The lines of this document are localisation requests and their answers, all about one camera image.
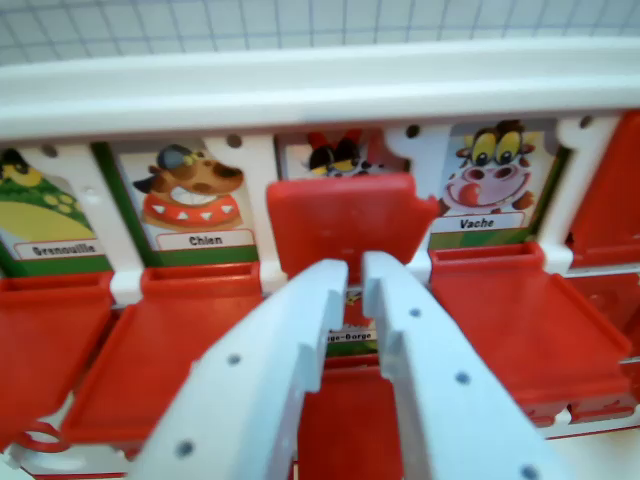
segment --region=red plastic tray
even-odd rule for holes
[[[640,262],[640,175],[636,145],[640,111],[620,121],[571,226],[573,267]]]
[[[62,425],[74,443],[140,442],[191,363],[262,301],[258,264],[147,269]]]
[[[623,394],[630,343],[535,244],[432,252],[431,288],[520,405]]]
[[[0,447],[64,403],[109,321],[111,276],[0,280]]]

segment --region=hole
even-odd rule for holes
[[[469,385],[471,383],[471,377],[466,372],[456,373],[456,382],[462,385]]]
[[[511,175],[511,167],[503,167],[493,174],[495,178],[504,178]]]
[[[191,440],[183,440],[176,447],[176,457],[185,458],[193,453],[195,446]]]
[[[227,145],[231,148],[240,148],[242,146],[242,138],[235,133],[232,133],[227,137]]]
[[[473,170],[469,170],[469,176],[473,180],[482,180],[484,178],[484,172],[479,168],[474,168]]]
[[[406,131],[407,137],[415,138],[420,135],[420,127],[417,125],[409,125]]]
[[[580,128],[587,128],[593,122],[593,117],[591,115],[587,115],[586,117],[582,117],[580,120]]]
[[[240,363],[240,355],[238,355],[237,353],[232,353],[231,355],[229,355],[229,358],[227,358],[227,362],[229,363],[229,365],[237,365]]]
[[[520,473],[522,474],[522,478],[526,478],[527,480],[538,480],[539,478],[538,470],[532,465],[525,465],[522,467],[522,470],[520,470]]]
[[[58,150],[53,145],[42,145],[40,151],[49,158],[56,158],[58,156]]]

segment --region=cartoon dog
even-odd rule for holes
[[[172,144],[151,165],[151,176],[133,182],[147,194],[142,220],[175,231],[228,230],[242,223],[230,195],[244,180],[241,170],[220,163],[207,151]]]
[[[527,190],[531,179],[525,155],[535,147],[523,138],[519,120],[504,120],[494,128],[482,128],[466,146],[456,152],[464,159],[458,174],[445,185],[440,199],[440,214],[449,209],[466,213],[501,213],[511,205],[524,210],[534,204]]]

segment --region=white tile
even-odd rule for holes
[[[432,42],[438,39],[438,31],[434,29],[411,30],[409,32],[410,42]]]
[[[598,23],[602,15],[603,7],[607,0],[589,0],[588,2],[580,2],[580,6],[573,15],[574,25],[593,25]]]
[[[213,42],[210,38],[185,38],[182,41],[186,52],[213,52]]]
[[[92,57],[116,57],[118,50],[113,42],[92,42],[87,44]]]
[[[152,39],[149,41],[151,44],[151,50],[153,53],[180,53],[182,52],[182,46],[178,40],[167,39]]]
[[[440,25],[449,0],[415,0],[411,25],[414,27],[437,27]]]
[[[104,12],[113,34],[120,38],[141,38],[144,33],[140,27],[136,13],[130,5],[105,5]]]
[[[2,0],[2,6],[7,9],[28,7],[27,0]]]
[[[473,38],[502,38],[503,31],[502,28],[480,28],[473,32]]]
[[[407,38],[406,31],[382,31],[378,32],[378,43],[405,43]]]
[[[538,25],[538,19],[542,13],[544,7],[543,0],[513,0],[515,6],[513,14],[511,15],[510,25],[518,27],[536,27]]]
[[[13,32],[22,43],[46,42],[47,37],[42,32],[40,25],[30,12],[7,13],[5,19],[11,25]]]
[[[246,50],[243,38],[220,38],[216,43],[221,52]]]
[[[573,5],[579,0],[557,0],[546,2],[542,15],[542,27],[564,26],[569,20]]]
[[[147,43],[144,41],[122,40],[119,44],[123,55],[148,55],[151,53]]]
[[[405,27],[409,23],[411,0],[379,0],[380,21],[384,27]]]
[[[444,17],[444,27],[471,28],[478,8],[480,8],[480,0],[451,0]]]
[[[308,48],[311,46],[309,35],[283,35],[281,38],[282,48]]]
[[[240,6],[235,0],[221,0],[209,4],[213,31],[216,35],[243,34]]]
[[[347,32],[366,28],[373,30],[376,25],[377,5],[377,0],[349,0],[347,4]]]
[[[27,0],[23,0],[22,3],[32,7],[50,7],[53,5],[62,5],[62,0],[30,0],[29,2],[27,2]]]
[[[50,47],[49,45],[25,47],[25,50],[27,51],[27,56],[32,62],[51,62],[58,60],[58,55],[53,47]]]
[[[19,63],[27,63],[22,49],[17,47],[0,48],[0,65],[14,65]]]
[[[56,45],[56,50],[63,60],[74,60],[76,58],[86,58],[87,51],[80,43],[67,43]]]
[[[190,35],[211,35],[207,10],[202,2],[173,2],[173,11],[180,33]]]
[[[537,37],[562,37],[564,35],[564,27],[542,27],[535,31]]]
[[[316,33],[313,44],[316,47],[335,47],[342,45],[342,33]]]
[[[468,40],[471,29],[444,29],[440,36],[440,40]]]
[[[70,11],[78,26],[80,35],[84,38],[110,38],[105,17],[100,9],[95,7],[79,7]]]
[[[565,37],[588,37],[591,35],[591,27],[569,27],[563,31]]]
[[[6,21],[0,17],[0,47],[10,47],[16,44],[11,33]]]
[[[280,31],[284,32],[308,32],[311,28],[309,22],[309,3],[304,0],[278,0],[278,13],[280,19]]]
[[[249,37],[250,50],[276,50],[278,39],[275,36]]]
[[[621,26],[632,13],[636,3],[636,0],[610,0],[598,25],[603,27]]]
[[[637,37],[640,36],[640,28],[638,27],[626,27],[620,32],[623,37]]]
[[[369,45],[373,43],[372,32],[349,32],[346,35],[347,45]]]
[[[593,29],[592,35],[596,37],[615,37],[619,31],[619,27],[596,27]]]
[[[510,28],[505,32],[505,38],[523,38],[533,36],[533,28]]]
[[[509,20],[512,7],[515,10],[514,0],[482,0],[481,3],[482,7],[478,17],[479,27],[501,27]]]
[[[276,9],[269,0],[243,0],[245,24],[252,33],[276,33]]]
[[[344,0],[313,1],[314,30],[342,30]]]
[[[73,28],[73,24],[71,23],[66,10],[48,9],[44,11],[37,11],[36,15],[40,17],[42,26],[54,42],[78,40],[78,34]]]
[[[177,31],[168,4],[139,3],[144,31],[149,37],[175,37]]]

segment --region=cow's eye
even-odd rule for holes
[[[483,133],[473,144],[471,163],[483,167],[491,161],[496,150],[496,137],[493,133]]]
[[[496,163],[498,165],[506,165],[511,163],[518,152],[520,152],[520,146],[522,143],[522,137],[519,132],[508,132],[498,142]]]

